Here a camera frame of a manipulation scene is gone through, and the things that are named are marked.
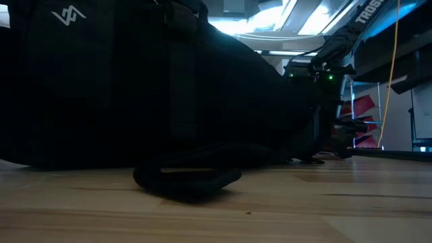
yellow cable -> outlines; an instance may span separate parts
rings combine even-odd
[[[390,77],[389,77],[389,90],[387,92],[387,100],[385,102],[383,124],[382,124],[382,127],[381,127],[381,134],[379,135],[378,148],[381,147],[381,141],[383,140],[384,127],[385,127],[385,118],[387,118],[387,108],[389,106],[390,89],[392,87],[394,60],[396,58],[396,46],[398,45],[399,10],[400,10],[400,0],[398,0],[398,10],[396,11],[396,26],[395,26],[395,30],[394,30],[394,46],[393,46],[393,57],[391,58],[391,68],[390,68]]]

black backpack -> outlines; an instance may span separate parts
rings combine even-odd
[[[8,4],[1,159],[51,169],[140,165],[141,186],[210,192],[240,177],[232,168],[314,153],[316,92],[215,29],[200,1]]]

wooden floor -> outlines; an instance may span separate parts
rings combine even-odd
[[[132,171],[0,162],[0,242],[432,242],[432,163],[272,167],[197,205],[146,194]]]

backpack logo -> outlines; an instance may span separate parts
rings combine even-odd
[[[69,6],[68,9],[63,9],[63,12],[61,13],[61,16],[58,13],[54,12],[54,11],[52,11],[52,13],[54,14],[55,17],[57,17],[66,26],[69,26],[70,22],[75,22],[76,21],[76,14],[78,14],[82,18],[87,18],[86,16],[84,16],[84,14],[82,14],[80,11],[78,11],[78,9],[76,9],[72,5]]]

red object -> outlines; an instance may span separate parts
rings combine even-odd
[[[374,120],[372,118],[372,115],[366,116],[366,117],[359,117],[357,119],[360,119],[360,120],[362,120],[364,122],[374,122]],[[363,136],[363,135],[365,135],[365,134],[367,134],[367,133],[369,133],[369,132],[377,129],[377,127],[378,126],[376,124],[367,124],[367,132],[357,132],[357,135],[358,135],[358,137],[361,137],[361,136]]]
[[[373,149],[378,146],[377,142],[371,135],[363,136],[359,139],[356,139],[356,148],[365,148],[365,149]]]
[[[355,115],[355,117],[362,115],[364,112],[372,109],[374,106],[375,106],[375,104],[372,101],[370,95],[365,95],[363,97],[354,99],[354,115]],[[340,115],[350,115],[351,113],[352,113],[351,101],[346,101],[341,108]]]

